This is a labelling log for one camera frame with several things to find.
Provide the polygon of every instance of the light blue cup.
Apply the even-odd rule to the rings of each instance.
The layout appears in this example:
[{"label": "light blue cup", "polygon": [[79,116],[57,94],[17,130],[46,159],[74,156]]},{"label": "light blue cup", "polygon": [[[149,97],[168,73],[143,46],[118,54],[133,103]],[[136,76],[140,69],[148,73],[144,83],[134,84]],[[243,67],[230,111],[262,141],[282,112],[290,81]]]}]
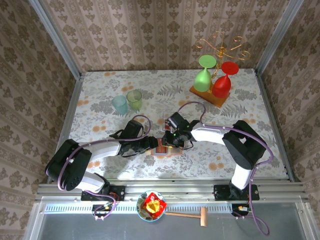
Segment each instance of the light blue cup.
[{"label": "light blue cup", "polygon": [[115,96],[112,99],[112,105],[115,108],[115,110],[121,115],[124,115],[128,112],[128,104],[125,96]]}]

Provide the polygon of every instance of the gray floor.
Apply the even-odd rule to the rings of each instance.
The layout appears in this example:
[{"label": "gray floor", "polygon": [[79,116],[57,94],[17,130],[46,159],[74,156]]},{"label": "gray floor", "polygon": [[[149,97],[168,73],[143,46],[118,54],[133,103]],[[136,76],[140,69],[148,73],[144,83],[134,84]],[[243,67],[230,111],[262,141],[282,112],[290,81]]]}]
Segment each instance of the gray floor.
[{"label": "gray floor", "polygon": [[164,215],[145,222],[136,214],[114,214],[95,221],[89,214],[47,214],[39,240],[304,240],[303,229],[294,204],[255,204],[256,215],[270,228],[265,237],[252,219],[217,219],[209,214],[208,227],[196,218]]}]

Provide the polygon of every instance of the green wine glass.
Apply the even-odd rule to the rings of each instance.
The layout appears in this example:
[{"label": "green wine glass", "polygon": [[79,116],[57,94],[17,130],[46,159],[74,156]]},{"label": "green wine glass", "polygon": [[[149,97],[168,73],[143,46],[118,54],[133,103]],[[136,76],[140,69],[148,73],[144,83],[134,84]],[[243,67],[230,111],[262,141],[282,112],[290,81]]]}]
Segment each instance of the green wine glass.
[{"label": "green wine glass", "polygon": [[204,67],[195,77],[194,88],[198,92],[206,92],[210,88],[211,74],[208,69],[213,68],[217,60],[211,55],[203,55],[199,58],[199,64]]}]

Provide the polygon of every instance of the plastic cup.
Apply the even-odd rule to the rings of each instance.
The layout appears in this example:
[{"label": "plastic cup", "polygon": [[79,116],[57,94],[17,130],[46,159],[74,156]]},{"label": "plastic cup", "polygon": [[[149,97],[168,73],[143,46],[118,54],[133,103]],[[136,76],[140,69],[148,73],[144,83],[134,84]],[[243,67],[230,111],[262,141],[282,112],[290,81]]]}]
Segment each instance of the plastic cup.
[{"label": "plastic cup", "polygon": [[112,105],[114,106],[115,110],[121,115],[124,115],[128,112],[127,99],[125,96],[115,96],[112,99]]},{"label": "plastic cup", "polygon": [[126,95],[126,99],[131,108],[134,110],[139,110],[142,107],[142,94],[138,90],[131,90]]}]

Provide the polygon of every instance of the bowl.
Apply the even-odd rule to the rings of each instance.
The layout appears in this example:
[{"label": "bowl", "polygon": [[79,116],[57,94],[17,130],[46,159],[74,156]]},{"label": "bowl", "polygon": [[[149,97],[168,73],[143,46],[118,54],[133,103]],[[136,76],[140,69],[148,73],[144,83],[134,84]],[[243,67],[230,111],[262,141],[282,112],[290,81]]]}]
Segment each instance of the bowl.
[{"label": "bowl", "polygon": [[161,218],[161,216],[165,213],[165,211],[163,211],[163,213],[161,215],[159,215],[157,218],[153,219],[150,214],[144,210],[142,208],[146,198],[151,194],[151,193],[154,193],[160,200],[164,201],[165,202],[165,198],[161,195],[161,193],[157,192],[157,191],[153,191],[153,190],[148,190],[148,191],[145,191],[144,193],[142,193],[137,202],[136,202],[136,211],[139,215],[139,217],[147,222],[154,222],[154,221],[157,221],[159,218]]}]

